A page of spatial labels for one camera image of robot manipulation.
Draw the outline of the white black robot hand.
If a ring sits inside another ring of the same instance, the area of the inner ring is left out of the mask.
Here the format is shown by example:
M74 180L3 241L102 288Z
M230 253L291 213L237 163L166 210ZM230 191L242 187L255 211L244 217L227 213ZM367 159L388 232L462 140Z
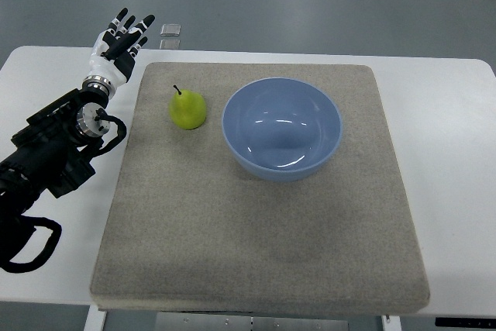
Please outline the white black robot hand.
M136 56L147 43L146 31L153 25L155 15L137 21L123 8L101 32L91 50L90 76L99 76L111 87L125 84L131 77Z

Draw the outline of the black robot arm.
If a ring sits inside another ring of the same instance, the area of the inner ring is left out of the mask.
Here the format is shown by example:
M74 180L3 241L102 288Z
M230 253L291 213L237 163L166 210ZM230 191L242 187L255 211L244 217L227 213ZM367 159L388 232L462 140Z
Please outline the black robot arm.
M78 189L95 174L91 160L126 138L124 122L105 111L114 93L110 80L90 75L81 89L30 116L27 127L12 137L16 150L1 162L2 270L27 273L50 259L61 225L26 212L46 190L59 198ZM50 231L44 248L30 262L14 262L39 227Z

